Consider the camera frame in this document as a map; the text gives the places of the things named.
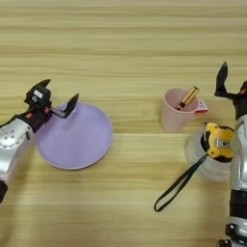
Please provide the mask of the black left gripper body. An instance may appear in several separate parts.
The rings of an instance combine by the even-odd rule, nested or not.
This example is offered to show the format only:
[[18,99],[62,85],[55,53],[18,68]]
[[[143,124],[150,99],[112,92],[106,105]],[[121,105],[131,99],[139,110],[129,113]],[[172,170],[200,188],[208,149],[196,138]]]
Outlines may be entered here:
[[28,109],[19,114],[18,117],[27,123],[36,133],[44,124],[46,124],[53,115],[60,118],[65,118],[66,113],[62,110],[52,107],[50,104],[41,105],[30,105]]

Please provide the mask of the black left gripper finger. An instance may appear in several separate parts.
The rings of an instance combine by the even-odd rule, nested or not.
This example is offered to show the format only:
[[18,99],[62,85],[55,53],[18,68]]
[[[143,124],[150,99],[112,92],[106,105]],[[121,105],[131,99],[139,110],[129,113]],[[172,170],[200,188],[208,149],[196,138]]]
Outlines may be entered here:
[[44,79],[41,82],[37,83],[36,87],[46,88],[50,81],[51,81],[50,79]]
[[64,110],[64,118],[66,119],[70,113],[73,111],[73,109],[75,108],[77,101],[79,99],[79,94],[76,94],[75,96],[73,96],[69,102],[67,103],[67,108]]

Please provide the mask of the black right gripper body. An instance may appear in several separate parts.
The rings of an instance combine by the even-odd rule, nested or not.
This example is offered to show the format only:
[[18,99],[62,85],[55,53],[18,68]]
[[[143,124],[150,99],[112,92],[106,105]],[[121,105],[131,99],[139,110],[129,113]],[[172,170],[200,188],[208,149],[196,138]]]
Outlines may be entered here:
[[233,101],[235,109],[235,118],[247,115],[247,81],[241,85],[238,93],[228,93],[228,98]]

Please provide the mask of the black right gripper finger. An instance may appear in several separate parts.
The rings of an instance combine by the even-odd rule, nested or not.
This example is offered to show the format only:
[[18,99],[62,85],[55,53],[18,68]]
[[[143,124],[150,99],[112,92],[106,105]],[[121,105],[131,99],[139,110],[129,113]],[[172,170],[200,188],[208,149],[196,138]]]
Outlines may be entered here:
[[225,87],[225,81],[227,79],[227,76],[228,76],[228,65],[226,62],[224,62],[216,76],[216,89],[215,89],[216,96],[227,95],[227,90]]

